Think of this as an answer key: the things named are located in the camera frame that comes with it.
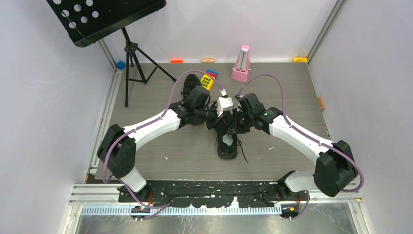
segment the hole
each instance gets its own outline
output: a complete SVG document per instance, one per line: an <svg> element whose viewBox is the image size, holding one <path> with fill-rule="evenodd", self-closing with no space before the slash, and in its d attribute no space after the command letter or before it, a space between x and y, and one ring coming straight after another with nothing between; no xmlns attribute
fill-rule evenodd
<svg viewBox="0 0 413 234"><path fill-rule="evenodd" d="M69 11L68 10L63 10L62 11L62 16L63 17L68 17L69 16Z"/></svg>
<svg viewBox="0 0 413 234"><path fill-rule="evenodd" d="M97 18L99 16L99 12L93 11L92 16L93 16L93 18Z"/></svg>
<svg viewBox="0 0 413 234"><path fill-rule="evenodd" d="M86 23L87 21L88 21L88 18L86 16L82 16L80 18L80 22L82 22L82 23Z"/></svg>
<svg viewBox="0 0 413 234"><path fill-rule="evenodd" d="M73 9L74 9L75 11L79 12L79 11L82 10L82 7L81 7L79 4L76 4L76 5L73 7Z"/></svg>
<svg viewBox="0 0 413 234"><path fill-rule="evenodd" d="M75 22L70 22L69 23L69 28L76 28L76 23Z"/></svg>

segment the black tripod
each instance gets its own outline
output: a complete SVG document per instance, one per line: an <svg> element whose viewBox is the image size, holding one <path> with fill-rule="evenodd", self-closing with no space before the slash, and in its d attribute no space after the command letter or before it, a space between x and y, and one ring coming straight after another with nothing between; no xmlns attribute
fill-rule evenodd
<svg viewBox="0 0 413 234"><path fill-rule="evenodd" d="M156 71L156 69L161 69L167 76L169 76L173 82L176 81L176 79L171 76L165 69L163 69L158 63L156 63L153 59L151 59L145 52L143 52L141 49L139 49L137 43L132 43L131 40L129 39L128 33L126 32L125 28L122 28L122 33L123 36L125 37L126 40L126 46L125 46L125 52L126 52L126 94L125 94L125 107L128 107L128 89L129 89L129 81L136 81L136 82L142 82L146 84L149 79L152 77L153 73ZM149 61L151 61L153 64L155 64L155 68L152 70L152 72L149 74L148 78L145 78L145 75L143 74L141 65L139 64L138 57L136 56L135 51L139 51L143 56L145 56ZM133 67L133 60L135 60L136 67L138 68L139 74L142 78L142 80L138 79L129 79L129 58L131 58L131 67Z"/></svg>

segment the black shoe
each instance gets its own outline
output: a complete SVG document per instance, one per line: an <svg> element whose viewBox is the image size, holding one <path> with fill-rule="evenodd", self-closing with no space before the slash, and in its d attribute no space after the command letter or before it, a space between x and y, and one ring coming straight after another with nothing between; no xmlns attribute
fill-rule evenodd
<svg viewBox="0 0 413 234"><path fill-rule="evenodd" d="M185 78L184 88L182 89L181 95L183 95L184 98L187 97L191 90L196 86L201 86L201 81L198 79L198 77L195 74L187 75L187 77ZM204 123L203 120L197 118L189 118L187 122L193 126L201 125Z"/></svg>
<svg viewBox="0 0 413 234"><path fill-rule="evenodd" d="M222 159L234 159L238 155L238 146L237 146L237 135L236 134L231 134L231 135L226 135L226 130L223 128L216 128L215 131L217 132L217 138L218 138L218 146L217 146L217 152L218 152L218 157ZM232 139L232 143L230 145L227 144L227 140L224 141L224 136Z"/></svg>

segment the tripod leg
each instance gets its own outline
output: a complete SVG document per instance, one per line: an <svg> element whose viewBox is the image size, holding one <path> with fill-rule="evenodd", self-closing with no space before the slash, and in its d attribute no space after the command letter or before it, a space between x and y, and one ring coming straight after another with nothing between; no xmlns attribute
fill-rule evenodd
<svg viewBox="0 0 413 234"><path fill-rule="evenodd" d="M136 64L136 67L138 68L139 74L141 75L142 81L144 84L146 84L147 81L146 81L145 75L143 74L142 67L139 64L138 57L136 56L135 53L132 53L132 56L133 56L133 59L135 59L135 64Z"/></svg>
<svg viewBox="0 0 413 234"><path fill-rule="evenodd" d="M153 60L151 57L149 57L147 54L145 54L145 52L143 52L141 49L139 49L139 47L136 48L141 54L143 54L143 56L145 56L147 59L149 59L153 64L155 64L156 67L159 67L159 69L161 69L161 71L163 71L169 78L171 78L171 80L173 80L173 82L176 82L176 79L171 76L171 74L169 74L167 71L165 71L165 69L163 69L157 62L155 62L155 60Z"/></svg>
<svg viewBox="0 0 413 234"><path fill-rule="evenodd" d="M129 90L129 50L126 52L126 91L125 91L125 107L128 107L128 90Z"/></svg>
<svg viewBox="0 0 413 234"><path fill-rule="evenodd" d="M132 55L131 55L131 67L133 67L133 59L132 59Z"/></svg>

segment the yellow toy brick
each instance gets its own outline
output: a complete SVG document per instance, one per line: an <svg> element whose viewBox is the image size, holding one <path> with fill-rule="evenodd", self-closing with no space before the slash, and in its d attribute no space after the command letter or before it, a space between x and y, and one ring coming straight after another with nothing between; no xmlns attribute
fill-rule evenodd
<svg viewBox="0 0 413 234"><path fill-rule="evenodd" d="M307 58L299 58L299 57L295 57L294 59L293 59L293 62L307 62L308 60L307 60Z"/></svg>
<svg viewBox="0 0 413 234"><path fill-rule="evenodd" d="M201 85L202 87L211 90L212 85L214 84L214 80L211 79L211 77L204 75L201 79Z"/></svg>

